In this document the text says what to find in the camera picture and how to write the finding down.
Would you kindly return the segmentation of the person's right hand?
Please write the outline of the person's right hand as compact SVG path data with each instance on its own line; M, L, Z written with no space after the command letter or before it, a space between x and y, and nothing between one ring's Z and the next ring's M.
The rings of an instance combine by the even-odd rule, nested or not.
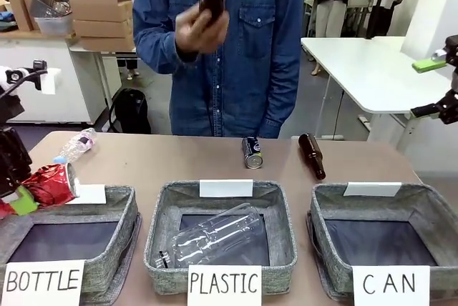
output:
M229 13L225 10L218 19L210 23L212 14L209 9L200 11L195 4L175 20L175 43L182 53L212 54L226 38Z

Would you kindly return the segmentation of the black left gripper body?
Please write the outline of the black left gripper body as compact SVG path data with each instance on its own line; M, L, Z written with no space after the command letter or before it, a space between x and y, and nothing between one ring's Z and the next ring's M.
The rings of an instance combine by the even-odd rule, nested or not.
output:
M31 176L31 157L13 127L1 128L1 197Z

